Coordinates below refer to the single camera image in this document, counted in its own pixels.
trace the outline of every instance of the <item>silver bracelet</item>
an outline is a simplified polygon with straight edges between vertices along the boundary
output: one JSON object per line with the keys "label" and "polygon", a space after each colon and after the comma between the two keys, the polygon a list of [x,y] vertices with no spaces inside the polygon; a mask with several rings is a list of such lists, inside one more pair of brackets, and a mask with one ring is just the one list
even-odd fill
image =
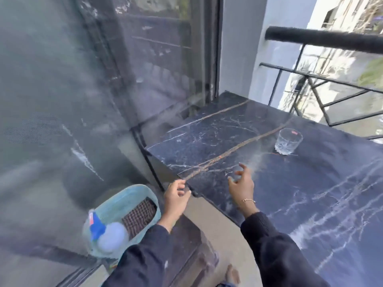
{"label": "silver bracelet", "polygon": [[243,201],[243,202],[245,202],[245,201],[252,201],[252,202],[256,203],[256,201],[254,201],[254,200],[252,200],[252,199],[250,199],[250,198],[242,199],[242,201]]}

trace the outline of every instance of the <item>brown marble vein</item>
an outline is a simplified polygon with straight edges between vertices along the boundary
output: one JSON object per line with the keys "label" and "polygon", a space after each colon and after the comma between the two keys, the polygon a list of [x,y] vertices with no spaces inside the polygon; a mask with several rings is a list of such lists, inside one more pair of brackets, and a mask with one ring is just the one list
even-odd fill
{"label": "brown marble vein", "polygon": [[250,100],[244,101],[244,102],[239,103],[239,104],[237,104],[237,105],[234,105],[234,106],[228,107],[228,108],[226,108],[226,109],[220,110],[220,111],[218,111],[218,112],[216,112],[216,113],[212,113],[212,114],[210,114],[210,115],[204,116],[204,117],[202,117],[202,118],[200,118],[200,119],[198,119],[198,120],[192,121],[192,122],[187,123],[187,124],[185,124],[185,125],[182,125],[182,126],[179,126],[179,127],[177,127],[177,128],[171,129],[171,130],[168,131],[168,133],[171,132],[171,131],[177,130],[177,129],[179,129],[179,128],[185,127],[185,126],[187,126],[187,125],[194,124],[195,122],[199,122],[199,121],[205,120],[205,119],[207,119],[207,118],[210,118],[211,116],[214,116],[214,115],[217,115],[217,114],[226,112],[226,111],[228,111],[228,110],[234,109],[234,108],[236,108],[236,107],[242,106],[242,105],[246,104],[246,103],[249,102],[249,101],[250,101]]}
{"label": "brown marble vein", "polygon": [[213,164],[215,164],[216,162],[218,162],[219,160],[221,160],[222,158],[225,158],[227,156],[229,156],[230,154],[232,154],[233,152],[237,151],[238,149],[240,149],[241,147],[251,143],[251,142],[254,142],[254,141],[258,141],[259,139],[263,138],[263,137],[266,137],[268,135],[271,135],[271,134],[274,134],[275,132],[279,131],[280,129],[284,128],[289,122],[290,122],[291,118],[289,120],[287,120],[286,123],[280,125],[279,127],[275,128],[274,130],[271,130],[267,133],[264,133],[262,135],[259,135],[259,136],[256,136],[254,138],[250,138],[246,141],[243,141],[242,143],[234,146],[233,148],[227,150],[226,152],[224,152],[223,154],[213,158],[213,159],[210,159],[206,162],[203,162],[199,165],[202,165],[204,163],[207,163],[206,165],[204,166],[201,166],[199,169],[193,171],[192,173],[190,173],[187,177],[185,177],[185,180],[189,180],[190,178],[196,176],[197,174],[199,174],[200,172],[202,171],[206,171],[206,169],[208,169],[210,166],[212,166]]}

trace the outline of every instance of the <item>checkered cloth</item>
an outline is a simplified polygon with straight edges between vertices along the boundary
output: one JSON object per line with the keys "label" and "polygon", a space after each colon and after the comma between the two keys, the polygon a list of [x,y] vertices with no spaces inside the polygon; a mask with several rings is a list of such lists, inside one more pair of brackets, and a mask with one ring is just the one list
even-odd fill
{"label": "checkered cloth", "polygon": [[145,198],[131,212],[122,218],[122,223],[129,233],[129,238],[134,238],[154,218],[157,207],[149,198]]}

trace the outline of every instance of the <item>sleeve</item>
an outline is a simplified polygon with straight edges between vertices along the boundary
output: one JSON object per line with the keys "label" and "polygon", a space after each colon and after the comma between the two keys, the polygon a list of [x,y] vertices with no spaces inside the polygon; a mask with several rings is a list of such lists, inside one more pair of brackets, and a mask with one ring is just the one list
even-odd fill
{"label": "sleeve", "polygon": [[314,272],[296,243],[278,232],[264,213],[248,217],[241,232],[253,251],[263,286],[329,286]]}
{"label": "sleeve", "polygon": [[168,231],[154,225],[142,241],[130,246],[102,287],[158,287],[164,280],[165,262],[172,244]]}

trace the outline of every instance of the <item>hand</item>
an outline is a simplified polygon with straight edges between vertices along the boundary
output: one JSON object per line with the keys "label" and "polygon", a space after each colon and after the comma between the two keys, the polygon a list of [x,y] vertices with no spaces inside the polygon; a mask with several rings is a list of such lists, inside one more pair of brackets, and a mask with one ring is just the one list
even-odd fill
{"label": "hand", "polygon": [[163,226],[170,233],[175,223],[180,216],[184,213],[186,204],[191,195],[191,191],[183,191],[179,189],[185,188],[185,180],[178,179],[171,183],[164,194],[165,198],[165,211],[158,225]]}
{"label": "hand", "polygon": [[236,171],[235,174],[240,175],[241,178],[233,181],[229,176],[229,192],[243,216],[247,218],[253,213],[259,212],[259,209],[252,201],[254,182],[251,179],[251,170],[245,164],[240,163],[239,165],[243,168],[243,171]]}

